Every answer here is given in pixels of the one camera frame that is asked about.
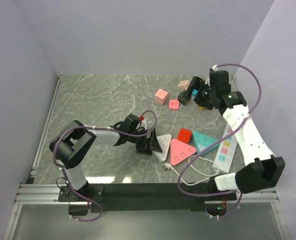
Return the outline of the blue plug adapter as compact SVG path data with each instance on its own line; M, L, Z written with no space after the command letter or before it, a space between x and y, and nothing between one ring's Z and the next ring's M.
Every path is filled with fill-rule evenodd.
M197 91L196 89L194 89L194 90L192 91L192 96L195 97L195 96L197 95L197 93L198 93L198 91Z

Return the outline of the white triangular adapter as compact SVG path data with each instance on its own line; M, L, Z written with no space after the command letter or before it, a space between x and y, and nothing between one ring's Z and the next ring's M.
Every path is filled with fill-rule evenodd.
M171 139L172 139L171 134L164 134L157 137L157 140L159 142L159 145L161 146L162 152L156 152L156 151L152 151L152 152L161 163L164 163L167 159Z

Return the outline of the beige cube socket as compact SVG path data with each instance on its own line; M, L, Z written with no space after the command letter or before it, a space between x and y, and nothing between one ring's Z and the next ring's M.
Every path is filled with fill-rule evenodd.
M182 80L178 85L178 91L181 93L187 91L190 85L190 80Z

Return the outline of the dark green block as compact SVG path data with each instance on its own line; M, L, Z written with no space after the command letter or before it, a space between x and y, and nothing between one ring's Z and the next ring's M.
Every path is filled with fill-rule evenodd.
M190 102L190 97L186 96L186 91L183 91L179 93L177 100L185 106Z

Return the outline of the pink rounded socket block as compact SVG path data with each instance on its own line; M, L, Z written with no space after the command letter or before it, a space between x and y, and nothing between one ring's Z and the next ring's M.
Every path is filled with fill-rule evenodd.
M170 164L176 166L196 152L195 147L174 138L170 141Z

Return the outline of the pink plug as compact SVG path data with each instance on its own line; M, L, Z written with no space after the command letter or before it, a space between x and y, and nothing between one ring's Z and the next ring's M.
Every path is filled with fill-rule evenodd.
M169 109L171 110L178 110L180 107L180 102L176 99L171 99L168 104Z

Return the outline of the red cube socket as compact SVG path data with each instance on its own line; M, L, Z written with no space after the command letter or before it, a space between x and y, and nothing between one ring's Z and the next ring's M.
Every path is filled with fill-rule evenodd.
M177 139L183 143L188 144L191 139L191 136L192 136L191 130L186 128L181 128L178 133Z

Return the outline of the pink cube socket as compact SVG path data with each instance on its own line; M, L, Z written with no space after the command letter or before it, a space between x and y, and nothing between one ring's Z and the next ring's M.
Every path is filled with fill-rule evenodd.
M164 105L167 99L168 99L168 92L161 88L154 95L154 101L160 105Z

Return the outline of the teal block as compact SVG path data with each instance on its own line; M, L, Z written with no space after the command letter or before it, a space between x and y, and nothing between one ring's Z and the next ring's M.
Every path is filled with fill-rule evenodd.
M205 148L217 142L217 139L202 134L197 131L192 132L192 141L197 150L197 153L202 152Z

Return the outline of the white power strip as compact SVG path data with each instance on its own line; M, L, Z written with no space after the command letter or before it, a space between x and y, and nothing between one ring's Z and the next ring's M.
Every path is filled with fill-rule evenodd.
M222 141L218 147L212 168L220 170L221 173L229 173L236 147L237 139L235 135L232 135Z

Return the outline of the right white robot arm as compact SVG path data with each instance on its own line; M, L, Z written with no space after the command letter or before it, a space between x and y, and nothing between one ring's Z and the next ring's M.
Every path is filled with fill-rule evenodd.
M209 77L209 83L206 83L194 76L183 97L188 100L197 90L194 101L198 106L219 110L232 129L231 136L236 137L245 166L238 172L211 177L207 193L201 196L217 200L235 191L248 194L275 187L285 168L284 159L275 156L265 144L250 116L251 109L244 96L231 90L229 73L211 70Z

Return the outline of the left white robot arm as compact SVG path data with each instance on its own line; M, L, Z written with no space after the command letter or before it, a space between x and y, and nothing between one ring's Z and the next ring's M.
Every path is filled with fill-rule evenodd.
M133 143L136 153L152 155L162 153L155 125L151 129L142 126L143 116L129 114L123 121L109 127L94 127L72 121L49 145L54 164L63 169L70 195L76 201L92 196L81 162L93 145L120 146Z

